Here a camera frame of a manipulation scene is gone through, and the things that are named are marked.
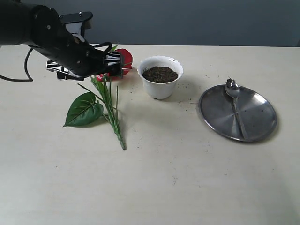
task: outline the white pot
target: white pot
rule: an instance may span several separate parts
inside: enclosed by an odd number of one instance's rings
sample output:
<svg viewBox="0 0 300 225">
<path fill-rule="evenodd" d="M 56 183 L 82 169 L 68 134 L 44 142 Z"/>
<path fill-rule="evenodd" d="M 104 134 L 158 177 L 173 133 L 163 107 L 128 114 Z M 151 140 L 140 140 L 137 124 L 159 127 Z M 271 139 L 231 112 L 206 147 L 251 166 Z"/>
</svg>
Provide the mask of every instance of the white pot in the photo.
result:
<svg viewBox="0 0 300 225">
<path fill-rule="evenodd" d="M 169 67 L 171 70 L 178 74 L 178 77 L 176 80 L 169 83 L 154 83 L 148 81 L 143 77 L 143 73 L 145 70 L 150 69 L 152 67 Z M 142 78 L 145 91 L 152 98 L 164 99 L 173 94 L 177 81 L 183 75 L 183 68 L 182 65 L 173 58 L 167 56 L 152 56 L 140 63 L 137 72 Z"/>
</svg>

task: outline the spoon handle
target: spoon handle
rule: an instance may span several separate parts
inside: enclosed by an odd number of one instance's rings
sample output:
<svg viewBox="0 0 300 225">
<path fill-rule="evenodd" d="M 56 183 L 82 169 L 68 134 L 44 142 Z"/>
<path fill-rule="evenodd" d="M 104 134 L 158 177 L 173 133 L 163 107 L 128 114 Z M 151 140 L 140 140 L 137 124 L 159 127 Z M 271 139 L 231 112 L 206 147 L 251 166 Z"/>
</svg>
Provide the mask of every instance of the spoon handle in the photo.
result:
<svg viewBox="0 0 300 225">
<path fill-rule="evenodd" d="M 243 137 L 244 137 L 244 139 L 247 140 L 248 139 L 248 134 L 246 132 L 243 120 L 240 117 L 240 111 L 239 111 L 239 108 L 237 106 L 237 99 L 236 98 L 233 99 L 233 105 L 234 105 L 234 109 L 235 109 L 236 118 L 237 118 L 238 123 L 240 125 L 240 129 L 242 130 Z"/>
</svg>

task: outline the robotic arm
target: robotic arm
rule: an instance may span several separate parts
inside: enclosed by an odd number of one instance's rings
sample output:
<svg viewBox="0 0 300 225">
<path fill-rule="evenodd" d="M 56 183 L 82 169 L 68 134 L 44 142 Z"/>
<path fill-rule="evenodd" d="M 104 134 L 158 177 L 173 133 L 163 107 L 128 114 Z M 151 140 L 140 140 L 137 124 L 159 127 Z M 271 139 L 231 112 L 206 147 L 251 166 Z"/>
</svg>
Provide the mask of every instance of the robotic arm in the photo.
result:
<svg viewBox="0 0 300 225">
<path fill-rule="evenodd" d="M 91 46 L 84 39 L 91 12 L 58 15 L 53 8 L 0 0 L 0 45 L 26 44 L 50 60 L 46 69 L 59 80 L 91 75 L 122 76 L 123 57 L 109 42 Z M 97 47 L 107 46 L 104 51 Z"/>
</svg>

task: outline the gray wall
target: gray wall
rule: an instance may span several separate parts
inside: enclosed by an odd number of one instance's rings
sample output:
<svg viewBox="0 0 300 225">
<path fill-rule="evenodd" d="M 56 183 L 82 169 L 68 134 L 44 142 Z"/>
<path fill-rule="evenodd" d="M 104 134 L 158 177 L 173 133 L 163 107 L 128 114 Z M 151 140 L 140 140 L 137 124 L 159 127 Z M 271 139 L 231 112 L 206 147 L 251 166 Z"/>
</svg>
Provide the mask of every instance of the gray wall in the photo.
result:
<svg viewBox="0 0 300 225">
<path fill-rule="evenodd" d="M 23 0 L 91 11 L 92 43 L 296 46 L 300 0 Z"/>
</svg>

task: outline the metal spoon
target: metal spoon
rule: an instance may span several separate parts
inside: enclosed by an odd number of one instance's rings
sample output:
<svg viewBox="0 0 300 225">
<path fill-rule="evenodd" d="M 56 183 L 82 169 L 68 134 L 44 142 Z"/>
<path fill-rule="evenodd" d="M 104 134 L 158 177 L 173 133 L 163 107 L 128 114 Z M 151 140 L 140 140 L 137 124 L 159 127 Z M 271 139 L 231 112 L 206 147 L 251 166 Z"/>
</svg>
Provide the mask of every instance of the metal spoon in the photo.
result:
<svg viewBox="0 0 300 225">
<path fill-rule="evenodd" d="M 240 126 L 240 129 L 242 130 L 242 135 L 243 135 L 244 139 L 248 139 L 248 135 L 247 135 L 243 120 L 240 117 L 240 111 L 238 108 L 237 99 L 240 94 L 240 89 L 239 89 L 238 85 L 236 84 L 235 80 L 229 78 L 226 82 L 225 90 L 226 90 L 226 93 L 230 97 L 233 98 L 233 106 L 234 106 L 234 110 L 235 110 L 235 115 L 236 115 L 238 124 Z"/>
</svg>

